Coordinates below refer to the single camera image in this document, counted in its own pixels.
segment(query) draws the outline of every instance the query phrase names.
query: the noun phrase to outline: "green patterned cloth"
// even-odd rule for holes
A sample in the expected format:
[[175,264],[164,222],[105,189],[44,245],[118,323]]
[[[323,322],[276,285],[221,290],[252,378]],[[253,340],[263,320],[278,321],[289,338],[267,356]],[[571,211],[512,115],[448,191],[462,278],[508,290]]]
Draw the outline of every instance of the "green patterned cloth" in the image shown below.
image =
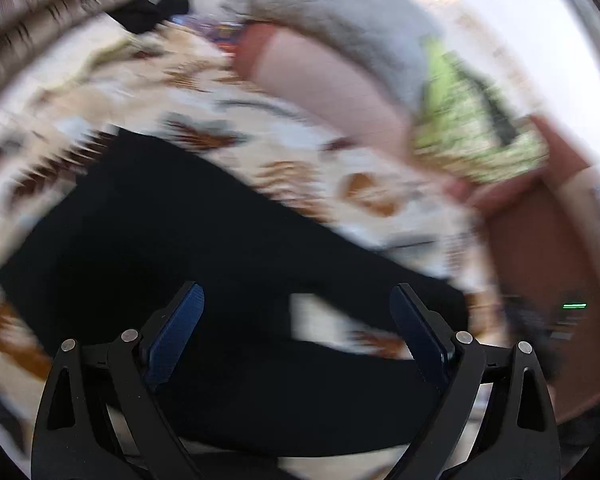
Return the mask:
[[429,38],[429,81],[415,139],[420,158],[480,184],[507,180],[541,166],[548,149],[526,119],[512,120],[498,89],[467,70]]

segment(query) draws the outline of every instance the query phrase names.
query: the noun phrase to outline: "brown leaf pattern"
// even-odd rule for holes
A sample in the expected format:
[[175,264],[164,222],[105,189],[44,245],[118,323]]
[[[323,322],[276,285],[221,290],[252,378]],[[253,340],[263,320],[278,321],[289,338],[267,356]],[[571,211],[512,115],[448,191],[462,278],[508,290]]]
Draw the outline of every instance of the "brown leaf pattern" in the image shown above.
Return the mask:
[[235,73],[229,73],[229,75],[220,76],[214,79],[216,83],[222,83],[225,85],[235,85],[239,86],[242,90],[247,92],[251,92],[254,94],[264,94],[266,93],[262,88],[260,88],[256,83],[251,81],[247,81],[246,79],[241,78],[239,75]]
[[317,189],[317,170],[298,160],[276,160],[263,164],[254,186],[265,196],[282,202],[320,223],[332,221],[328,206]]
[[195,90],[196,92],[208,92],[200,85],[197,74],[214,67],[208,60],[198,60],[183,63],[173,70],[165,70],[166,78],[163,80],[166,86]]
[[195,153],[230,148],[243,142],[243,139],[236,134],[215,134],[176,119],[165,120],[164,124],[177,132],[177,134],[170,137],[170,140],[182,144],[187,150]]
[[402,359],[406,347],[398,336],[376,335],[371,332],[356,331],[353,334],[356,342],[372,350],[371,354],[385,359]]
[[51,370],[51,359],[8,303],[0,305],[0,352],[42,380]]
[[59,155],[42,159],[18,180],[11,194],[11,207],[24,198],[48,189],[59,180],[75,181],[78,173],[100,158],[113,138],[114,135],[105,132],[94,132],[84,142],[71,145]]
[[397,214],[406,200],[389,193],[382,182],[369,173],[354,173],[345,177],[341,198],[344,202],[384,218]]
[[355,140],[349,139],[349,137],[340,137],[339,139],[332,140],[322,147],[322,152],[333,153],[341,150],[350,150],[356,148],[358,145]]
[[497,330],[499,320],[494,313],[498,311],[499,298],[492,290],[466,292],[464,294],[469,310],[469,332],[480,337],[491,330]]
[[131,59],[153,59],[154,57],[163,57],[164,55],[164,52],[155,50],[138,50],[131,55]]

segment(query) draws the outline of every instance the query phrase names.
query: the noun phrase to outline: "bed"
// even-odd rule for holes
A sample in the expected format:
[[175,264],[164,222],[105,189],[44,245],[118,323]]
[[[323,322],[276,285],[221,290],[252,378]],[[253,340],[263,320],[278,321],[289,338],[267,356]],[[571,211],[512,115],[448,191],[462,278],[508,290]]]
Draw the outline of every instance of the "bed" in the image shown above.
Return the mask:
[[[440,0],[420,1],[448,22],[466,12],[453,5],[444,10]],[[479,58],[480,68],[494,73],[520,110],[538,110],[528,80],[510,76],[511,69],[520,71],[512,59],[502,66],[494,56],[480,56],[494,50],[484,42],[472,49],[467,57]],[[210,100],[225,106],[211,109]],[[222,120],[238,124],[239,131],[219,124]],[[102,145],[108,125],[115,124],[205,153],[272,200],[298,208],[355,243],[425,274],[448,277],[465,293],[470,329],[481,342],[509,342],[499,284],[507,283],[547,316],[565,290],[585,291],[587,316],[560,346],[564,367],[553,384],[558,422],[583,413],[600,401],[595,195],[600,177],[538,120],[550,150],[547,167],[500,184],[466,187],[413,160],[404,135],[411,120],[368,71],[282,25],[249,24],[229,60],[184,27],[165,24],[138,40],[100,15],[65,34],[0,94],[0,263],[66,196],[72,180],[86,171],[86,164],[76,163],[84,150],[96,158],[93,147]],[[200,136],[200,130],[221,142]],[[253,137],[254,144],[243,145],[243,136]],[[66,174],[49,171],[45,161],[55,157],[71,161]],[[272,184],[277,176],[286,181],[283,189]],[[539,240],[542,258],[536,254]],[[422,242],[433,248],[414,250]],[[410,358],[392,334],[343,317],[309,295],[296,298],[294,315],[299,339]],[[49,359],[0,295],[0,400],[16,414],[24,437],[18,448],[13,435],[1,428],[0,434],[24,471]],[[465,447],[487,395],[486,388]],[[397,452],[369,462],[380,467]],[[296,470],[306,467],[290,463]]]

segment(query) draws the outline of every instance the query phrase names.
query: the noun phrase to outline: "white wall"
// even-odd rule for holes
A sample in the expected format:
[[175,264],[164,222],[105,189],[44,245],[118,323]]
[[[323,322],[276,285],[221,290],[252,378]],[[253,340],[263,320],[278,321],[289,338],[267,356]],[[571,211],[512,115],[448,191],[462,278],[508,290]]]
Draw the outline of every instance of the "white wall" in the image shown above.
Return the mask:
[[[214,12],[221,0],[196,0]],[[462,0],[526,69],[547,111],[600,165],[600,62],[565,0]]]

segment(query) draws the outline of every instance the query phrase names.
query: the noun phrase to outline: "black fabric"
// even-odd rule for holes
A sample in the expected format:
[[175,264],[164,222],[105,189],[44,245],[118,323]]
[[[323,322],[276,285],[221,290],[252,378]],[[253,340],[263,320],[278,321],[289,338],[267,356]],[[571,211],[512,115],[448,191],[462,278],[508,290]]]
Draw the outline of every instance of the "black fabric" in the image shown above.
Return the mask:
[[410,361],[292,340],[290,295],[312,292],[385,330],[409,283],[455,330],[463,295],[272,202],[215,165],[124,130],[0,270],[8,301],[55,354],[140,328],[185,280],[205,311],[158,390],[176,432],[272,456],[408,443],[438,402]]
[[204,478],[212,480],[300,480],[278,468],[276,460],[240,453],[205,453],[193,457]]
[[558,426],[560,462],[571,468],[600,436],[600,403],[582,415]]
[[133,34],[154,30],[155,26],[171,16],[188,14],[193,9],[190,0],[131,0],[129,3],[108,12],[108,15]]

